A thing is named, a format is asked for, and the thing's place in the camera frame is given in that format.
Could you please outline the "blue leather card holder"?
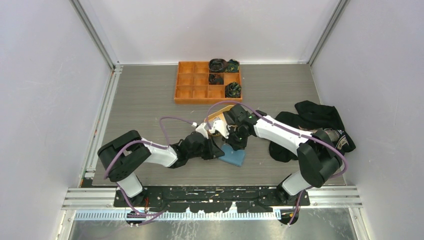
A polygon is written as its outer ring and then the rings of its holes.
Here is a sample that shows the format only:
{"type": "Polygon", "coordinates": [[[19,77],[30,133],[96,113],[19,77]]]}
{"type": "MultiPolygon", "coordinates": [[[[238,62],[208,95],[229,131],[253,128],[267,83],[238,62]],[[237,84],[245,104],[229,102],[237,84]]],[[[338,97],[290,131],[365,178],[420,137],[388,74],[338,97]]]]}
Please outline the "blue leather card holder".
{"type": "Polygon", "coordinates": [[[218,157],[220,161],[234,165],[236,167],[241,167],[243,165],[246,157],[245,150],[234,150],[230,145],[226,143],[223,144],[220,149],[224,152],[223,156],[218,157]]]}

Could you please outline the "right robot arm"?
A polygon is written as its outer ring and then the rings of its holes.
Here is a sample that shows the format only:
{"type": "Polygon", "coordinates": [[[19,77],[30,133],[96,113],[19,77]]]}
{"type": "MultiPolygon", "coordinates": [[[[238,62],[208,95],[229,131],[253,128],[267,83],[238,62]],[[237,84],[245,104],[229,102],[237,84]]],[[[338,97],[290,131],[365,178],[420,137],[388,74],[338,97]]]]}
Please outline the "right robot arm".
{"type": "Polygon", "coordinates": [[[228,135],[225,142],[234,150],[243,150],[250,136],[275,143],[295,155],[299,171],[278,184],[277,198],[291,205],[297,194],[309,187],[320,188],[343,163],[328,134],[323,130],[310,132],[283,124],[264,113],[249,112],[236,104],[223,113],[228,135]]]}

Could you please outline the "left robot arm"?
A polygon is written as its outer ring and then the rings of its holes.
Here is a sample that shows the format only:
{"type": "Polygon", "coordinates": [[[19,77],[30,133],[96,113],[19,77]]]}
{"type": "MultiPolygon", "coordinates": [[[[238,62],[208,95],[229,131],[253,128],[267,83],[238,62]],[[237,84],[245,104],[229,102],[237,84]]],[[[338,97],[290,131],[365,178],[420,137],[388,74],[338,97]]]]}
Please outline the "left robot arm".
{"type": "Polygon", "coordinates": [[[211,160],[224,155],[212,138],[196,131],[177,143],[162,145],[142,138],[136,130],[130,130],[97,151],[105,168],[104,178],[117,183],[126,200],[135,207],[146,200],[144,187],[135,174],[141,164],[151,163],[175,169],[193,158],[211,160]]]}

